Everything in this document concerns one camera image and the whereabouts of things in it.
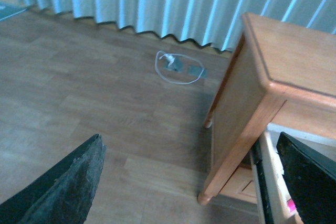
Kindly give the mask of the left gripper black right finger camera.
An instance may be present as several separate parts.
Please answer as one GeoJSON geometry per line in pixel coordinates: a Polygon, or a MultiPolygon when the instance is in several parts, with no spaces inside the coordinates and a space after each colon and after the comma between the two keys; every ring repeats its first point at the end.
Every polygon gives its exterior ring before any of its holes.
{"type": "Polygon", "coordinates": [[[284,180],[304,223],[335,223],[335,161],[286,132],[276,145],[284,180]]]}

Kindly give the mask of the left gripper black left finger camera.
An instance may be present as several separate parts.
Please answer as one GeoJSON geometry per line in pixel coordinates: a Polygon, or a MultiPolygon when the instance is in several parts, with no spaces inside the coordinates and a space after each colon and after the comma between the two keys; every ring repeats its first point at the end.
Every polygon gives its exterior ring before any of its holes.
{"type": "Polygon", "coordinates": [[[1,223],[84,223],[103,169],[106,146],[93,135],[1,204],[1,223]]]}

